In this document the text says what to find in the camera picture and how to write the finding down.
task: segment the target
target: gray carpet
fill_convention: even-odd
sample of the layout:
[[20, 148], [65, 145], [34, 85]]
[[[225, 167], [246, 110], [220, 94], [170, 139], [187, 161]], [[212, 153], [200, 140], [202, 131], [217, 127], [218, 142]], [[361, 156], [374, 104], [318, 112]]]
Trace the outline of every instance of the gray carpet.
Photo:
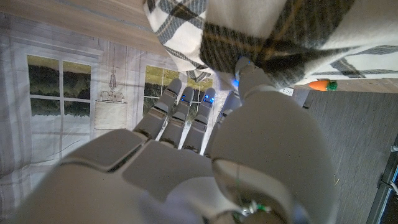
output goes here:
[[366, 223], [398, 133], [398, 94], [311, 91], [306, 105], [326, 135], [340, 178], [337, 223]]

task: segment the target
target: wooden floor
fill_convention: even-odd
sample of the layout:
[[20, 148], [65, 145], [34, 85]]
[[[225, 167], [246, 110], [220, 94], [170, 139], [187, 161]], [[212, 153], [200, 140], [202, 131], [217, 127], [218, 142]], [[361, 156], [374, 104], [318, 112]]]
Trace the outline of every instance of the wooden floor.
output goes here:
[[398, 133], [398, 94], [311, 91], [306, 105], [326, 135], [340, 178], [337, 223], [366, 223]]
[[[398, 78], [337, 80], [337, 91], [358, 91], [372, 93], [398, 93]], [[295, 85], [294, 89], [312, 90], [308, 84]]]

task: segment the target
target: black and white plaid cloth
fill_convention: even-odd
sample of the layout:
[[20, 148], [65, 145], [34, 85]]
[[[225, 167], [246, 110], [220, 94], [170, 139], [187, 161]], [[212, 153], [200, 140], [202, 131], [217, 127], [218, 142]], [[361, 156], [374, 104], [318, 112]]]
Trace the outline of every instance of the black and white plaid cloth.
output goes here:
[[251, 58], [277, 87], [398, 78], [396, 0], [147, 0], [178, 69], [200, 81]]

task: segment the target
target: window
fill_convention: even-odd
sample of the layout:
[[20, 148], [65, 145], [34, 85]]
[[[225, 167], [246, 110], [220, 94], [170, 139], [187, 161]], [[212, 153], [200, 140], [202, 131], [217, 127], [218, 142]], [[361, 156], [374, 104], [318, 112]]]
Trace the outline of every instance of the window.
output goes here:
[[155, 105], [163, 94], [166, 87], [173, 79], [180, 78], [180, 73], [164, 68], [157, 68], [150, 65], [145, 69], [144, 108], [142, 115], [145, 116], [149, 109]]
[[33, 162], [54, 161], [90, 140], [91, 67], [27, 56]]

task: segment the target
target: robot finger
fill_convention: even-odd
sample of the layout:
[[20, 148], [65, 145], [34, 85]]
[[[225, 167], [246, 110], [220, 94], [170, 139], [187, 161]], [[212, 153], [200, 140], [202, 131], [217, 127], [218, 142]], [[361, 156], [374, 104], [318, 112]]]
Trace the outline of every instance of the robot finger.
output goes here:
[[213, 108], [216, 91], [213, 88], [206, 90], [198, 109], [198, 113], [192, 122], [191, 128], [185, 138], [182, 149], [189, 149], [196, 153], [200, 153], [201, 145], [207, 130], [207, 122], [210, 111]]
[[232, 113], [232, 111], [234, 111], [235, 109], [239, 108], [240, 106], [242, 106], [242, 102], [241, 99], [239, 97], [239, 95], [235, 92], [235, 91], [231, 91], [229, 93], [229, 95], [227, 96], [224, 106], [220, 111], [220, 114], [217, 117], [217, 121], [216, 124], [213, 127], [213, 130], [211, 131], [211, 135], [209, 138], [209, 141], [207, 142], [207, 146], [206, 149], [203, 153], [204, 156], [206, 157], [211, 157], [210, 153], [211, 153], [211, 147], [213, 145], [213, 141], [215, 136], [217, 135], [218, 130], [221, 127], [221, 124], [223, 123], [223, 121], [225, 120], [225, 118]]
[[159, 141], [166, 142], [170, 147], [178, 148], [192, 100], [193, 88], [186, 87], [182, 92], [176, 112], [169, 119], [169, 123], [167, 124]]
[[133, 131], [155, 139], [159, 134], [167, 115], [171, 112], [178, 93], [181, 90], [181, 80], [174, 79], [164, 90], [158, 102], [149, 110]]

